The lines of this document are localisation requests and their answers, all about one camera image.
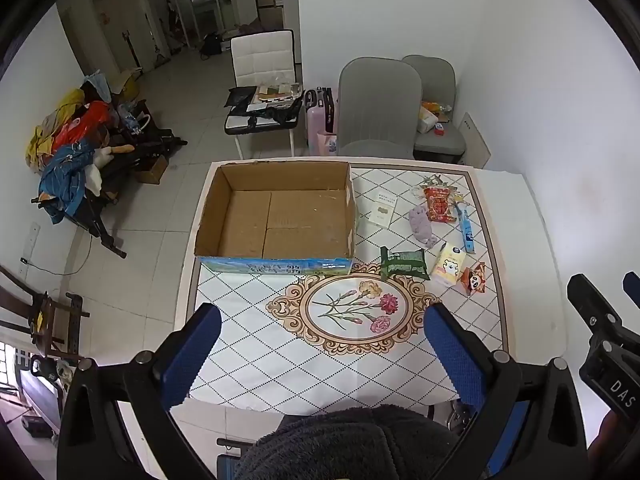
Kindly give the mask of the orange panda snack bag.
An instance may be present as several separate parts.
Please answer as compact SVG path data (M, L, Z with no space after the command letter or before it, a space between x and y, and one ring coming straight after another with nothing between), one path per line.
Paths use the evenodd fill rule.
M468 296L484 294L486 290L486 264L479 262L472 268L466 268L461 275L460 283Z

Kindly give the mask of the yellow Vinda tissue pack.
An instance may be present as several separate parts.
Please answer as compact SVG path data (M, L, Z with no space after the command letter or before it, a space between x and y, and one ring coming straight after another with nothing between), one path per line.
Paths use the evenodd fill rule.
M465 269L465 258L463 249L445 242L432 269L431 279L447 287L454 286Z

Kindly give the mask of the green wet wipes pack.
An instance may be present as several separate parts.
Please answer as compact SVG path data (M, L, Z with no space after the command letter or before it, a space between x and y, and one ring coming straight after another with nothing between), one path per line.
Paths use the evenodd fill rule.
M392 276L411 276L429 281L425 252L422 248L410 252L391 252L381 247L380 277L388 280Z

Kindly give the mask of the lilac cloth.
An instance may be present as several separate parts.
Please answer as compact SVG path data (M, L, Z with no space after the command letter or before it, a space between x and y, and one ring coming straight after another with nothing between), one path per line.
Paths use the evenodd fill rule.
M423 205L416 205L408 213L409 224L413 236L426 248L432 248L438 242L438 237L434 234L431 220Z

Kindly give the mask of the red snack bag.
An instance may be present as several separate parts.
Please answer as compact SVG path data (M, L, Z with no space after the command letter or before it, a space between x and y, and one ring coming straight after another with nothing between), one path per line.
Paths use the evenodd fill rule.
M426 214L431 222L452 223L457 214L452 210L451 191L443 185L430 185L424 188Z

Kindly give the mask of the white booklet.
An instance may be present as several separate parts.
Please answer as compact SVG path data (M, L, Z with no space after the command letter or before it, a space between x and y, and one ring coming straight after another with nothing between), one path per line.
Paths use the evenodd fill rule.
M396 204L396 195L379 190L373 200L368 220L380 228L387 229L392 223Z

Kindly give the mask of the dark wooden chair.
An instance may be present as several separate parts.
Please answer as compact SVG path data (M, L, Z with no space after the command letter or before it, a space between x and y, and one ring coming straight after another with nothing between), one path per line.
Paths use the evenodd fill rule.
M84 300L80 295L68 292L66 297L70 304L55 301L46 292L36 292L6 268L1 268L1 274L13 285L30 296L30 303L14 296L4 287L1 289L1 307L27 322L26 326L2 321L1 326L14 332L29 334L37 352L44 358L58 358L79 361L80 324L83 318L90 318L90 313L84 310ZM67 336L58 338L53 335L55 315L58 311L68 314Z

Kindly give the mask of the open cardboard box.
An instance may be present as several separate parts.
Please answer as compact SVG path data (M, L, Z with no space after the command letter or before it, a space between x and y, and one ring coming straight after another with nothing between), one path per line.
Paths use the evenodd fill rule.
M221 164L198 204L194 256L220 273L347 274L356 215L348 162Z

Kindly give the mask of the small cardboard box on floor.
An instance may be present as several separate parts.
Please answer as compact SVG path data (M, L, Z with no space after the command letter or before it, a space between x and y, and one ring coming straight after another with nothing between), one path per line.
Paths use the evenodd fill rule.
M134 178L143 184L159 185L167 167L164 155L142 158L134 166Z

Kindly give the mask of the pink paper bag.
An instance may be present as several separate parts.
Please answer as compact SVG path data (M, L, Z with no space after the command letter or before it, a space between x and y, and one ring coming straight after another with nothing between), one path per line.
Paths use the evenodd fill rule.
M337 153L336 135L329 133L317 133L316 152L319 156L335 156Z

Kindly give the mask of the black items on chair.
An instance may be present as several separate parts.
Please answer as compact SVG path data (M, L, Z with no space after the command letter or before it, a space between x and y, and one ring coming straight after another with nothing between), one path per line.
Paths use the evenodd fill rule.
M303 102L299 84L234 87L229 90L226 128L253 131L267 127L295 126Z

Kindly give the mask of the grey chair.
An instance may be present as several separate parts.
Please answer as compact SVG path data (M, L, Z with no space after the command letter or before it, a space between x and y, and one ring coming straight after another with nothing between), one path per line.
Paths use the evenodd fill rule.
M355 58L338 81L337 154L412 159L422 81L392 58Z
M454 68L443 58L420 54L406 55L402 62L418 73L422 84L414 156L460 162L466 142L452 123L457 95Z

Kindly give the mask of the grey chair rear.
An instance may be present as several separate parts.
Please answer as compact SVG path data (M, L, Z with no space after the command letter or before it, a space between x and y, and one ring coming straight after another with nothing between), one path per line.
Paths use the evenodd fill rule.
M466 142L452 123L457 95L454 68L443 58L420 54L406 55L402 62L418 73L422 84L414 156L460 162Z

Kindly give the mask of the pink suitcase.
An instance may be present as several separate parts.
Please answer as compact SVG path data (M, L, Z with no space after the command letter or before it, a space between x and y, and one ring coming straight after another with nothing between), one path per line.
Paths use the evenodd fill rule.
M305 92L306 137L309 153L317 155L316 134L337 133L335 102L331 88L317 87Z

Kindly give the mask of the white padded chair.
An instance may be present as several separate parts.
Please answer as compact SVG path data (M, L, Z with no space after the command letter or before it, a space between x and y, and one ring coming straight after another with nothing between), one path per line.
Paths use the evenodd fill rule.
M230 41L234 87L274 86L275 84L302 84L297 80L294 32L291 29L234 37ZM241 136L283 130L288 134L290 153L295 153L294 133L299 122L289 127L267 127L253 131L226 128L224 133L234 140L239 158L243 158Z

